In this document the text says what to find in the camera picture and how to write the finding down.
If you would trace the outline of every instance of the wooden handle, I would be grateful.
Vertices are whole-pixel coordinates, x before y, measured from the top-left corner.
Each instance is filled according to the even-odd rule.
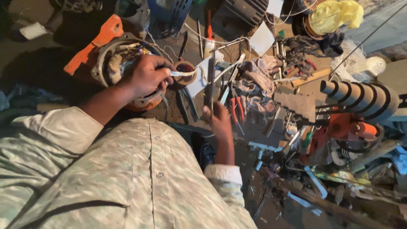
[[[312,82],[316,79],[322,78],[326,75],[329,75],[331,73],[331,68],[326,68],[324,70],[321,71],[317,71],[315,73],[312,73],[310,77],[308,77],[306,80],[304,79],[295,79],[293,81],[291,81],[291,85],[293,86],[293,88],[296,88],[298,86],[301,86],[303,84]]]

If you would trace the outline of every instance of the orange tool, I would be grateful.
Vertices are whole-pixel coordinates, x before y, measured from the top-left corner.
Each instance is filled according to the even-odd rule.
[[[89,57],[91,61],[95,61],[98,56],[96,49],[102,47],[109,43],[113,38],[120,37],[123,34],[122,20],[116,14],[113,14],[101,27],[101,31],[96,36],[93,41],[78,52],[71,61],[64,67],[64,71],[73,75],[75,71],[79,68],[81,63],[88,63]]]
[[[240,120],[242,121],[242,124],[245,123],[245,116],[243,113],[243,107],[242,107],[242,103],[240,101],[240,96],[237,96],[236,91],[234,90],[233,86],[230,86],[230,90],[232,91],[232,97],[230,99],[230,103],[232,106],[232,118],[233,118],[233,122],[234,124],[237,126],[237,117],[236,117],[236,111],[235,111],[235,101],[237,101],[237,106],[239,107],[239,112],[240,112]]]
[[[215,49],[215,39],[212,37],[212,26],[210,25],[210,10],[208,10],[208,18],[207,18],[207,39],[205,40],[205,49],[204,49],[204,58],[207,58],[210,55],[210,53]]]

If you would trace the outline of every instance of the pliers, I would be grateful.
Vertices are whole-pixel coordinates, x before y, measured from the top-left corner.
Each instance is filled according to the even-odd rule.
[[[188,117],[188,112],[185,107],[183,94],[185,94],[186,100],[189,103],[189,109],[191,110],[192,119],[194,120],[194,122],[197,122],[199,120],[198,111],[195,106],[194,99],[192,98],[191,94],[189,93],[188,88],[184,87],[184,88],[178,89],[177,91],[178,91],[178,95],[179,95],[179,102],[182,107],[182,116],[183,116],[185,124],[187,124],[187,125],[189,124],[189,117]]]
[[[230,104],[232,106],[232,118],[233,118],[233,122],[235,124],[235,126],[237,126],[237,117],[236,117],[236,111],[235,111],[235,102],[237,101],[237,106],[239,108],[239,112],[240,112],[240,120],[242,121],[242,124],[245,123],[245,116],[243,113],[243,107],[242,107],[242,103],[240,101],[240,96],[237,96],[236,91],[233,88],[233,83],[230,85],[230,91],[232,92],[232,97],[230,99]]]

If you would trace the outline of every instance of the yellow plastic bag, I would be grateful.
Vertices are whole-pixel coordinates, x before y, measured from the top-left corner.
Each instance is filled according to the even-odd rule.
[[[347,22],[348,28],[359,28],[362,21],[363,7],[353,0],[327,0],[309,15],[312,30],[320,35],[332,33]]]

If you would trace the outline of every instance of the red-handled pliers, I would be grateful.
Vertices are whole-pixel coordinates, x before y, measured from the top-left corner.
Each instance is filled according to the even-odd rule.
[[[230,85],[230,90],[232,92],[232,98],[230,99],[230,104],[232,106],[232,118],[233,118],[233,122],[235,124],[235,126],[237,126],[237,117],[236,117],[236,111],[235,111],[235,101],[237,101],[237,106],[239,108],[239,112],[240,112],[240,120],[242,121],[242,124],[245,123],[245,116],[243,113],[243,107],[242,107],[242,103],[240,101],[240,96],[237,96],[236,91],[233,88],[233,84]]]

